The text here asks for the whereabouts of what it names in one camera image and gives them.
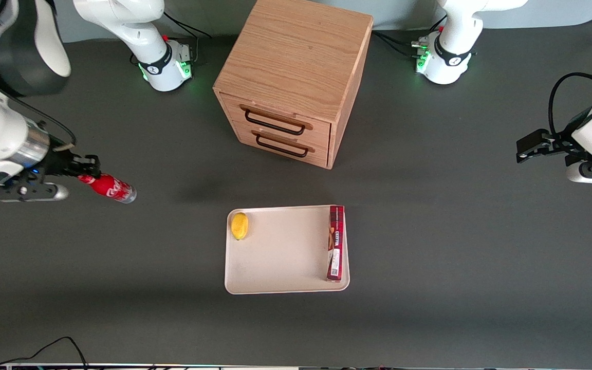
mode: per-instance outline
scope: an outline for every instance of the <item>black metal handle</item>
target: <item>black metal handle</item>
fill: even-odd
[[[298,131],[294,131],[293,129],[288,129],[288,128],[284,128],[284,127],[280,127],[280,126],[275,126],[275,124],[270,124],[268,122],[264,122],[261,120],[256,120],[256,119],[251,119],[251,117],[248,117],[249,114],[251,114],[249,109],[245,109],[246,111],[246,120],[248,122],[252,122],[254,124],[258,124],[260,126],[264,126],[264,127],[268,127],[268,128],[272,128],[274,130],[278,130],[278,131],[282,131],[283,133],[286,134],[290,134],[290,135],[301,135],[305,132],[305,124],[301,124],[301,129],[299,129]]]
[[[308,149],[306,147],[298,147],[299,149],[305,150],[305,152],[303,154],[298,154],[298,153],[295,153],[295,152],[290,152],[289,150],[286,150],[286,149],[282,149],[281,147],[273,146],[273,145],[270,145],[270,144],[267,144],[267,143],[262,143],[261,141],[259,141],[259,138],[264,138],[264,136],[261,136],[260,134],[255,134],[255,141],[257,142],[257,145],[263,146],[263,147],[267,147],[268,149],[271,149],[271,150],[277,150],[280,153],[293,155],[294,157],[297,157],[297,158],[305,158],[305,156],[307,155],[307,152],[310,150],[310,149]]]

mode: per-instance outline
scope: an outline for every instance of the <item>robotic arm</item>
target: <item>robotic arm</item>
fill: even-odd
[[[519,8],[528,0],[437,0],[447,12],[443,31],[433,31],[412,42],[419,48],[416,71],[436,84],[451,84],[467,70],[470,49],[484,28],[475,13]]]
[[[45,183],[45,175],[99,176],[95,156],[81,159],[61,140],[8,106],[9,98],[54,94],[70,75],[70,63],[56,29],[52,2],[0,2],[0,200],[59,200],[62,185]]]
[[[129,46],[151,86],[169,91],[191,77],[191,66],[188,47],[165,40],[148,23],[163,14],[163,5],[163,0],[75,0],[87,21],[112,31]],[[99,178],[99,159],[73,154],[72,133],[72,142],[64,143],[46,131],[44,122],[8,106],[14,99],[33,110],[17,98],[56,94],[70,77],[56,8],[53,0],[0,0],[0,15],[4,9],[10,16],[0,24],[0,200],[64,199],[68,189],[45,182],[45,176]]]
[[[565,75],[552,89],[552,98],[566,78],[579,76],[592,79],[587,73]],[[566,176],[574,182],[592,183],[592,106],[575,116],[560,133],[537,129],[517,141],[517,162],[539,155],[566,154]]]
[[[73,0],[79,15],[118,36],[138,59],[143,77],[171,91],[191,77],[187,45],[164,40],[151,21],[164,14],[163,0]]]

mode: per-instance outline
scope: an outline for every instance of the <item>coca-cola bottle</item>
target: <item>coca-cola bottle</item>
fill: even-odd
[[[82,183],[90,185],[97,194],[113,198],[120,203],[132,203],[136,199],[136,189],[132,185],[122,182],[109,174],[103,173],[99,178],[89,175],[81,175],[77,178]]]

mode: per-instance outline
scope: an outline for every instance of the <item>dark gray tabletop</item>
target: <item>dark gray tabletop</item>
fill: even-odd
[[[592,185],[515,161],[554,82],[592,73],[592,23],[486,30],[451,86],[373,39],[332,171],[237,141],[211,89],[232,43],[167,94],[122,43],[67,45],[68,87],[28,101],[139,196],[0,203],[0,360],[71,335],[101,363],[592,368]],[[590,103],[568,81],[559,124]],[[228,294],[228,212],[312,204],[347,206],[350,287]]]

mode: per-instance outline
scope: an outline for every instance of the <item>bottle label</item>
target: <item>bottle label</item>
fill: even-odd
[[[122,201],[127,199],[132,193],[132,187],[128,183],[122,182],[117,178],[113,179],[113,187],[106,190],[106,196],[115,200]]]

